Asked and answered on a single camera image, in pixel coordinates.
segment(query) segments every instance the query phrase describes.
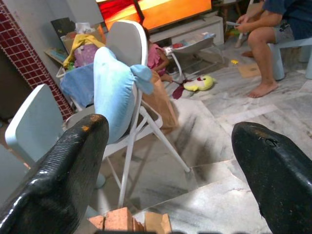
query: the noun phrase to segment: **blue cloth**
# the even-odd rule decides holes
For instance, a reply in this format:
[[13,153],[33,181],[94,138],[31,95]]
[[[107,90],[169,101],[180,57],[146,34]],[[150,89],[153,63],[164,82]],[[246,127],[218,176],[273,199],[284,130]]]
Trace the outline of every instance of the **blue cloth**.
[[283,15],[295,40],[312,37],[312,0],[265,0],[263,9]]
[[106,47],[94,58],[94,106],[97,114],[109,123],[108,144],[116,142],[127,131],[135,108],[133,85],[146,94],[153,92],[152,71],[143,65],[128,67],[118,61]]
[[60,87],[62,91],[71,96],[81,106],[87,107],[93,103],[93,63],[75,68],[66,72]]

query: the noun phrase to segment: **tv screen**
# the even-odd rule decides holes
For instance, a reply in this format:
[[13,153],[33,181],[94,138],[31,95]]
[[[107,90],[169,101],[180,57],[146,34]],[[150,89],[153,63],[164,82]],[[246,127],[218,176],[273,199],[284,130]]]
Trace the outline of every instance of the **tv screen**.
[[211,0],[97,0],[108,30],[117,20],[154,29],[211,10]]

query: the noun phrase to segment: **yellow plush toy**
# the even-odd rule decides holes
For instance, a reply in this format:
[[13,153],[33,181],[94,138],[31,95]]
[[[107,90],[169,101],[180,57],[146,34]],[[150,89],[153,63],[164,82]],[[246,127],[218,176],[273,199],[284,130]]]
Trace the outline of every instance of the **yellow plush toy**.
[[207,90],[210,89],[215,82],[215,79],[213,79],[209,75],[202,75],[196,80],[193,80],[191,82],[186,82],[183,87],[188,91],[197,91],[197,90]]

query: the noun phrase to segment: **red brick wall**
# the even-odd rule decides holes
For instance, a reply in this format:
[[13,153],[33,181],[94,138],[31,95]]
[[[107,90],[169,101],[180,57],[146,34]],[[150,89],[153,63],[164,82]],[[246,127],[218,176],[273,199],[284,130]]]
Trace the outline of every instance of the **red brick wall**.
[[67,119],[73,113],[62,92],[2,0],[0,0],[0,48],[32,89],[40,84],[47,84],[50,87],[63,119]]

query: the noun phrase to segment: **bare foot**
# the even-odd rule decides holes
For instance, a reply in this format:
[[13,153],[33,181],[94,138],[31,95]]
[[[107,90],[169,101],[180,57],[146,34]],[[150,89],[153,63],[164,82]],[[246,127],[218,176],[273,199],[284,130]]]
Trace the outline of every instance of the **bare foot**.
[[263,97],[266,94],[272,92],[276,88],[278,88],[278,84],[276,83],[276,81],[274,81],[270,84],[261,83],[261,84],[259,84],[258,87],[253,89],[248,96],[250,98],[260,98],[260,97]]
[[244,53],[242,53],[242,56],[249,57],[249,58],[253,58],[254,57],[252,51],[245,51]]
[[161,81],[168,81],[170,83],[172,83],[173,79],[172,76],[168,75],[168,74],[164,74],[160,77]]

